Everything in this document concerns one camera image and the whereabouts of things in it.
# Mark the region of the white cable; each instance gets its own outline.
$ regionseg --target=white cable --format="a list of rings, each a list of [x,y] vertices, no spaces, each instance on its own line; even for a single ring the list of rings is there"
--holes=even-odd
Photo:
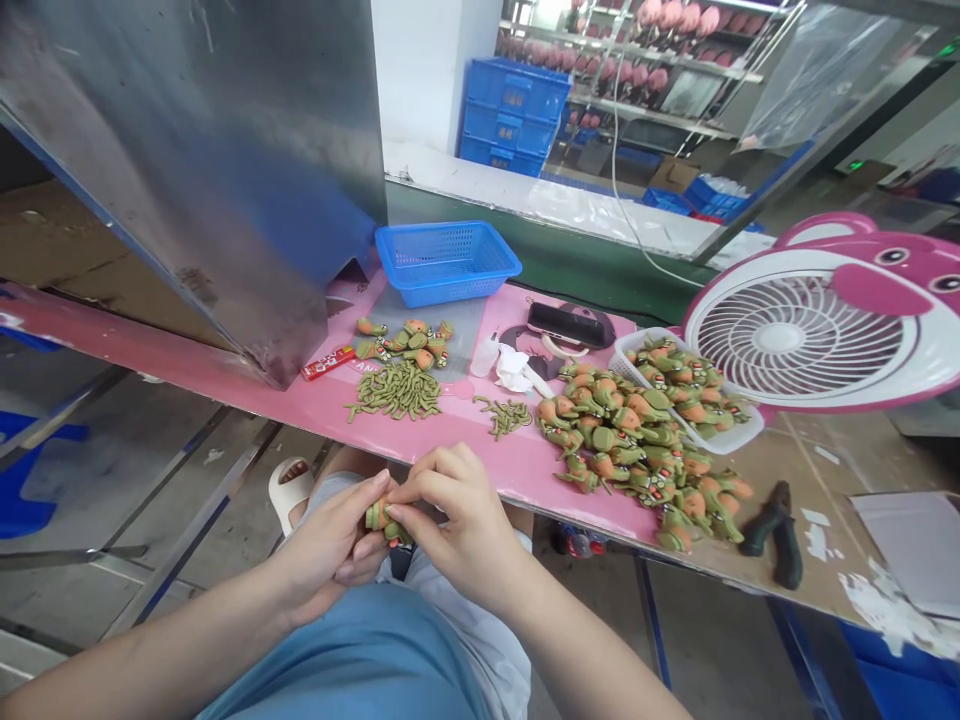
[[[703,287],[703,283],[698,283],[696,280],[690,280],[682,275],[677,275],[676,273],[670,272],[666,268],[658,265],[654,259],[650,257],[650,253],[647,252],[647,249],[643,246],[643,242],[640,240],[640,233],[637,232],[637,229],[633,226],[633,222],[630,220],[630,215],[627,213],[627,209],[623,205],[623,200],[620,199],[620,192],[617,190],[617,143],[620,141],[620,113],[618,112],[620,109],[620,101],[617,90],[620,86],[620,68],[623,67],[623,58],[625,53],[625,50],[620,51],[620,62],[617,63],[617,77],[615,78],[613,84],[613,160],[611,161],[610,165],[610,179],[613,181],[613,196],[617,199],[617,203],[620,205],[620,212],[623,213],[623,219],[627,221],[627,225],[630,227],[630,230],[633,232],[633,236],[637,240],[637,247],[640,248],[640,252],[643,253],[643,256],[647,259],[647,262],[665,275],[669,275],[672,278],[676,278],[677,280],[685,282],[688,285],[693,285],[694,287]],[[673,242],[673,240],[670,238],[670,233],[667,232],[666,228],[663,228],[663,232],[666,234],[667,239]]]

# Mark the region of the white slipper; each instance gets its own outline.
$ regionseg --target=white slipper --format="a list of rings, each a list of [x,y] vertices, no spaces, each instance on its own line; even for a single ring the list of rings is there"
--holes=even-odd
[[[304,463],[307,466],[307,471],[289,482],[281,483],[280,480],[287,474],[287,471],[298,462]],[[270,503],[276,510],[277,517],[280,518],[280,527],[283,528],[284,537],[289,537],[290,533],[293,532],[293,526],[290,525],[290,511],[310,497],[316,482],[316,478],[310,472],[310,463],[300,457],[287,458],[277,465],[277,469],[270,476]]]

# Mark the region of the cable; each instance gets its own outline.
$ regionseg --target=cable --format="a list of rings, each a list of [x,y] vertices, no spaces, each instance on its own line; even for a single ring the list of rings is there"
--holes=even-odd
[[[524,290],[531,290],[533,292],[542,293],[544,295],[550,295],[551,297],[560,298],[561,300],[569,300],[570,302],[575,302],[577,305],[583,305],[584,307],[592,307],[597,310],[602,310],[603,312],[613,313],[614,315],[642,315],[643,317],[649,317],[656,320],[663,327],[670,327],[671,325],[676,325],[675,322],[670,322],[669,320],[664,320],[659,315],[654,315],[653,313],[643,312],[642,310],[630,310],[629,308],[618,308],[612,307],[610,305],[601,305],[597,302],[590,302],[584,298],[577,297],[576,295],[571,295],[569,293],[556,292],[554,290],[546,290],[544,288],[538,288],[535,285],[528,285],[527,283],[520,282],[516,278],[510,278],[508,280],[511,285],[516,285],[517,287],[522,287]]]
[[[623,59],[625,54],[625,50],[620,51],[620,62],[617,63],[617,77],[613,83],[613,159],[611,160],[610,164],[610,179],[613,181],[613,196],[617,199],[617,204],[620,206],[620,212],[623,213],[623,219],[627,221],[627,225],[630,227],[631,232],[633,232],[633,236],[637,240],[637,247],[640,248],[640,252],[643,253],[643,256],[647,259],[647,262],[665,275],[669,275],[672,278],[676,278],[677,280],[685,282],[688,285],[693,285],[694,287],[703,287],[703,283],[698,283],[696,280],[690,280],[682,275],[677,275],[674,272],[670,272],[666,268],[661,267],[657,262],[654,261],[652,257],[650,257],[650,253],[648,253],[647,249],[643,246],[643,241],[640,240],[640,233],[637,232],[637,229],[633,226],[633,222],[630,220],[630,215],[627,213],[627,209],[623,205],[623,200],[620,199],[620,191],[617,190],[617,143],[620,141],[620,113],[618,112],[620,100],[618,97],[618,89],[620,87],[620,69],[623,67]],[[670,238],[670,233],[667,232],[666,228],[663,228],[663,232],[666,234],[667,238],[673,242],[673,240]]]

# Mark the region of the white squeeze bottle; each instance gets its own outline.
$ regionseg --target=white squeeze bottle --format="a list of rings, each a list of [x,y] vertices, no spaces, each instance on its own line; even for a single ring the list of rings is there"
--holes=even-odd
[[[489,338],[481,340],[477,346],[473,360],[470,361],[470,374],[474,377],[487,377],[493,370],[498,357],[500,357],[500,343],[497,342],[497,334],[493,333]]]

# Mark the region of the pliers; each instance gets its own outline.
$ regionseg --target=pliers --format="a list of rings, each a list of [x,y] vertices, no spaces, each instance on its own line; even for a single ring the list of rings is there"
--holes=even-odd
[[[786,480],[780,480],[774,485],[760,514],[743,526],[740,554],[747,557],[763,555],[763,544],[771,532],[777,551],[773,579],[787,590],[796,590],[803,579],[803,558],[793,527],[790,484]]]

